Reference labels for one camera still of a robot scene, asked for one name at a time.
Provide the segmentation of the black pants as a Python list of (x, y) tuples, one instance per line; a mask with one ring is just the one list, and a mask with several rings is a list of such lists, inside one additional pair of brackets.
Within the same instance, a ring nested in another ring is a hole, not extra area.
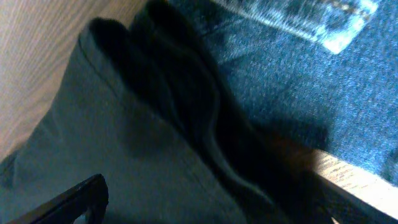
[(172, 2), (86, 25), (49, 111), (1, 163), (2, 223), (95, 174), (102, 223), (396, 222), (317, 174), (316, 148), (252, 121)]

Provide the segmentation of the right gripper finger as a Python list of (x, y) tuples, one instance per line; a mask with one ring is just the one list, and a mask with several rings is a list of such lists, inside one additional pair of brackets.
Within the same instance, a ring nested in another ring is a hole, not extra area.
[(104, 176), (95, 174), (7, 224), (74, 223), (80, 217), (87, 224), (101, 224), (108, 203)]

